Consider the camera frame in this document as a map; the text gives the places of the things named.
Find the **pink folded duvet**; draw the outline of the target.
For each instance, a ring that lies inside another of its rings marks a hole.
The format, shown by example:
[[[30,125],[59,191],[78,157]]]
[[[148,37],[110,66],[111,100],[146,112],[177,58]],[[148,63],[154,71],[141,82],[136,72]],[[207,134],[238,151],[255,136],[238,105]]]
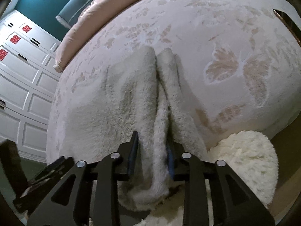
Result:
[[[94,0],[58,46],[54,69],[61,73],[82,46],[106,23],[139,0]]]

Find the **teal upholstered headboard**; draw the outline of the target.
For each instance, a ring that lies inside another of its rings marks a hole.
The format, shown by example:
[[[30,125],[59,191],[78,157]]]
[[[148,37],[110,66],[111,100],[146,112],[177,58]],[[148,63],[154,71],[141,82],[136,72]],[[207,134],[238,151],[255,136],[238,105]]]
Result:
[[[78,20],[80,14],[93,0],[69,0],[56,16],[57,21],[65,28],[70,29]]]

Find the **cream knit sweater black hearts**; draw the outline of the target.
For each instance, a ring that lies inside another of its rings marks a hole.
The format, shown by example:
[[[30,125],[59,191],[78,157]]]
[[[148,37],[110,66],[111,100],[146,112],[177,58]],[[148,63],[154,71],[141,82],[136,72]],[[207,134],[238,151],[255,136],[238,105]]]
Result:
[[[135,172],[129,181],[118,183],[118,199],[127,209],[150,210],[174,186],[166,164],[168,130],[188,152],[207,157],[184,105],[176,57],[170,48],[156,54],[145,46],[98,70],[69,94],[56,93],[47,134],[47,162],[60,156],[100,161],[137,131],[140,148]]]

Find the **black smartphone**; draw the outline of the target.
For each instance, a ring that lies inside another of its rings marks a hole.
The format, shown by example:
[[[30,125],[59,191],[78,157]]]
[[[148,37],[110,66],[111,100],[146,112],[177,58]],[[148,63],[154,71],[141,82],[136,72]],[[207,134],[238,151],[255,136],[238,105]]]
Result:
[[[299,46],[301,46],[301,31],[297,24],[283,11],[273,9],[276,17],[286,26],[291,34],[296,39]]]

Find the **pink butterfly bed cover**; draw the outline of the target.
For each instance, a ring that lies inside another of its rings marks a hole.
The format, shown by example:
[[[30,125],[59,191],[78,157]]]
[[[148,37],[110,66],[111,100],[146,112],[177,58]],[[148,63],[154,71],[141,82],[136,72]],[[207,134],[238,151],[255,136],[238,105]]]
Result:
[[[82,46],[55,95],[142,47],[170,48],[184,105],[207,148],[243,130],[272,138],[300,114],[300,46],[273,9],[300,24],[285,0],[139,0]]]

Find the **white panelled wardrobe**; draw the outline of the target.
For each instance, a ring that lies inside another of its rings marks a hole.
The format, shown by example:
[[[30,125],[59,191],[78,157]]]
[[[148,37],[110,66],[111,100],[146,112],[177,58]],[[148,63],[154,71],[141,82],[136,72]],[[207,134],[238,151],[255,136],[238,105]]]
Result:
[[[1,19],[1,141],[17,144],[20,157],[44,163],[60,41],[13,10]]]

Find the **white fluffy rug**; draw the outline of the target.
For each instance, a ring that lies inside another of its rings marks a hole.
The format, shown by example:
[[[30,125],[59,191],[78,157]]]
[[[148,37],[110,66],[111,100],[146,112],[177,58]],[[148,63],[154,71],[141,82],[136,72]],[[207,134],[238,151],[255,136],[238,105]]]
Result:
[[[225,162],[240,176],[264,206],[275,194],[279,165],[270,140],[260,132],[241,131],[219,141],[208,152],[209,159]],[[182,225],[184,214],[184,187],[161,204],[138,225]]]

